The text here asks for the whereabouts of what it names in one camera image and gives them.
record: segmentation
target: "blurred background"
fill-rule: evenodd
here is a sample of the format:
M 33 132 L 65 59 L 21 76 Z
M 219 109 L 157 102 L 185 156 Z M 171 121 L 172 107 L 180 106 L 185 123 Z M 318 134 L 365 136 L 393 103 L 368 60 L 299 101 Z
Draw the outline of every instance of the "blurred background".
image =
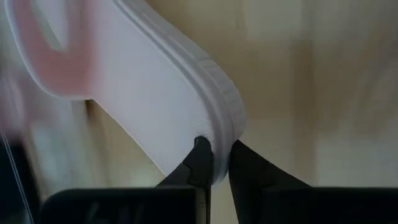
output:
M 311 185 L 398 185 L 397 1 L 148 3 L 234 81 L 249 120 L 241 140 L 262 157 Z M 159 183 L 163 174 L 94 101 L 37 88 L 3 1 L 0 10 L 0 80 L 7 80 L 0 86 L 8 86 L 1 94 L 18 99 L 11 109 L 0 106 L 8 121 L 25 118 L 18 124 L 23 132 L 13 135 L 28 148 L 41 198 L 72 187 Z M 47 40 L 59 47 L 35 11 Z M 237 223 L 228 177 L 213 189 L 211 216 L 212 223 Z

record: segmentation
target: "white surface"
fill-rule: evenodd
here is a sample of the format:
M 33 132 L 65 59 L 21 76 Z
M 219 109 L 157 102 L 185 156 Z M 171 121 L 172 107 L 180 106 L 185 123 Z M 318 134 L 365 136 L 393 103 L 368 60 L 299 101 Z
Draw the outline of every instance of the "white surface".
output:
M 68 50 L 57 52 L 30 18 L 28 3 L 13 1 L 7 15 L 40 87 L 57 96 L 96 100 L 165 174 L 182 162 L 195 137 L 208 138 L 215 181 L 222 180 L 245 114 L 237 89 L 204 51 L 144 1 L 87 0 L 81 2 L 80 19 L 74 19 L 78 24 L 66 27 Z M 57 27 L 56 36 L 65 35 L 62 16 L 44 14 Z

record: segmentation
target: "curved edge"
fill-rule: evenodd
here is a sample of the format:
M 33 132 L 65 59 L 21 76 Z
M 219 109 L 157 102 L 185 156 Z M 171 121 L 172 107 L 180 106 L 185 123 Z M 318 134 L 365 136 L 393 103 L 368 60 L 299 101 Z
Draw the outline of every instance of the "curved edge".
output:
M 113 3 L 154 45 L 158 46 L 159 51 L 164 54 L 165 58 L 168 58 L 180 71 L 190 75 L 184 78 L 187 79 L 191 87 L 202 97 L 204 105 L 207 105 L 205 108 L 211 108 L 211 111 L 209 111 L 211 119 L 214 123 L 218 124 L 218 127 L 215 129 L 215 135 L 221 141 L 220 146 L 215 146 L 215 148 L 221 148 L 221 155 L 220 152 L 215 153 L 215 155 L 218 154 L 221 157 L 215 159 L 216 175 L 213 183 L 215 185 L 219 184 L 228 171 L 231 147 L 235 140 L 243 133 L 246 123 L 244 105 L 239 92 L 220 67 L 201 48 L 160 17 L 146 2 L 140 0 L 131 1 L 130 4 L 132 4 L 132 7 L 126 5 L 122 0 L 113 0 Z M 150 15 L 146 15 L 145 12 L 147 11 L 143 10 L 143 8 L 150 11 Z M 151 16 L 156 16 L 156 19 L 151 20 Z M 219 68 L 216 71 L 217 78 L 212 76 L 209 70 L 201 64 L 202 61 L 211 61 Z M 206 73 L 207 77 L 200 75 L 202 73 Z M 218 83 L 220 80 L 221 82 L 227 81 L 224 83 L 228 83 L 227 85 L 230 88 L 220 87 L 220 83 Z M 232 94 L 229 96 L 238 96 L 239 99 L 231 99 L 225 95 L 230 89 L 234 89 L 235 91 L 231 91 L 230 93 Z M 234 101 L 234 106 L 231 107 L 230 103 L 232 101 Z M 229 124 L 223 122 L 226 116 L 229 118 Z
M 65 53 L 57 52 L 47 44 L 34 17 L 30 1 L 5 0 L 4 7 L 18 52 L 40 89 L 55 97 L 71 100 L 89 99 L 87 93 L 76 90 L 79 87 L 81 89 L 80 85 L 71 88 L 72 84 L 76 83 L 65 82 L 65 79 L 62 79 L 71 74 L 71 63 L 74 61 L 68 60 Z

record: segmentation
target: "black plastic part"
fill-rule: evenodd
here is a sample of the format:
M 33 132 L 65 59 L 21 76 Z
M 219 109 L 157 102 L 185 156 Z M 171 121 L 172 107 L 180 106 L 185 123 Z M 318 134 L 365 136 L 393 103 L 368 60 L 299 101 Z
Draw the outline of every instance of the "black plastic part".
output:
M 184 185 L 196 187 L 202 193 L 199 195 L 204 197 L 199 200 L 205 202 L 206 223 L 210 223 L 213 163 L 214 155 L 210 142 L 205 137 L 197 137 L 192 151 L 184 161 L 158 185 L 158 187 Z
M 41 210 L 41 224 L 195 223 L 197 190 L 66 190 L 51 196 Z
M 229 157 L 229 182 L 239 224 L 259 223 L 264 189 L 307 189 L 310 186 L 271 164 L 241 141 Z
M 239 224 L 398 223 L 397 189 L 313 188 L 241 141 L 231 150 L 229 182 Z
M 0 178 L 0 221 L 14 217 L 37 223 L 40 199 L 22 141 L 0 139 Z
M 41 224 L 210 223 L 212 180 L 211 145 L 198 137 L 185 160 L 156 188 L 63 191 L 45 202 Z
M 397 189 L 264 190 L 261 198 L 257 223 L 398 223 Z

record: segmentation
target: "white plastic piece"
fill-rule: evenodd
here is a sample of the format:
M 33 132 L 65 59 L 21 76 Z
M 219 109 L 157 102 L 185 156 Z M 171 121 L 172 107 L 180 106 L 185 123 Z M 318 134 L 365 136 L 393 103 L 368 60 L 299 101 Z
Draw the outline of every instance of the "white plastic piece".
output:
M 57 2 L 54 7 L 65 7 Z M 47 7 L 43 12 L 55 35 L 67 39 L 66 51 L 57 52 L 40 33 L 30 0 L 6 1 L 19 52 L 37 84 L 51 95 L 97 101 L 166 175 L 195 137 L 206 137 L 214 181 L 221 181 L 246 119 L 232 81 L 145 1 L 79 2 L 73 17 L 64 10 L 67 25 Z

